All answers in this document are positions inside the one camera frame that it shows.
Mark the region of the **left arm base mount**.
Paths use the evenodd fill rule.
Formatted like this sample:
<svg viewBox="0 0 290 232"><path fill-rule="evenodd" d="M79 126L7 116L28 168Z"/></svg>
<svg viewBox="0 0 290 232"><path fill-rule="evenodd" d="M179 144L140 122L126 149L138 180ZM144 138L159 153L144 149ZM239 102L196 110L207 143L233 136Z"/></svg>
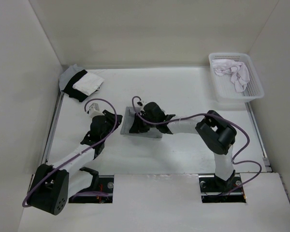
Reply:
<svg viewBox="0 0 290 232"><path fill-rule="evenodd" d="M74 193L69 198L69 203L112 203L114 182L113 175L100 175L92 186Z"/></svg>

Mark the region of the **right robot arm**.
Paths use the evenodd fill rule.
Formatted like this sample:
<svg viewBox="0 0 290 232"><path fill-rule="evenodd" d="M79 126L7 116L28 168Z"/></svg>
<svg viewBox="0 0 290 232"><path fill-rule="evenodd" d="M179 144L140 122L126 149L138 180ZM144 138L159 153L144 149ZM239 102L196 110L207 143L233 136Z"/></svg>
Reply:
<svg viewBox="0 0 290 232"><path fill-rule="evenodd" d="M132 107L133 124L129 134L141 134L151 128L162 134L196 134L213 152L215 160L214 184L220 191L232 186L235 170L232 164L232 149L237 132L220 114L209 110L205 115L180 117L166 114L155 102L138 102Z"/></svg>

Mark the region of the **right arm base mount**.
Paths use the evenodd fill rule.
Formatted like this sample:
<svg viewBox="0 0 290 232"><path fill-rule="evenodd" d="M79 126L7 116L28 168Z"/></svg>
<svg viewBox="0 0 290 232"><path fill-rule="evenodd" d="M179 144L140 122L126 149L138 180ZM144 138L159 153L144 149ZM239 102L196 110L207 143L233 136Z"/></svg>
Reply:
<svg viewBox="0 0 290 232"><path fill-rule="evenodd" d="M221 184L213 175L200 175L199 185L202 203L246 203L246 196L242 187L239 174L227 184Z"/></svg>

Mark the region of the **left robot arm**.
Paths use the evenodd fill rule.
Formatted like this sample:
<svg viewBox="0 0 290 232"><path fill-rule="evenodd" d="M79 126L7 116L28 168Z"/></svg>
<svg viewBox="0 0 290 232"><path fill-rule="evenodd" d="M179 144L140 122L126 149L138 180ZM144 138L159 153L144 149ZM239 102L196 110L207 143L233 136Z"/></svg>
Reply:
<svg viewBox="0 0 290 232"><path fill-rule="evenodd" d="M102 153L106 138L119 127L122 118L107 110L94 116L90 130L74 152L58 162L37 168L23 206L58 215L65 204L75 198L107 196L102 191L98 171L86 164Z"/></svg>

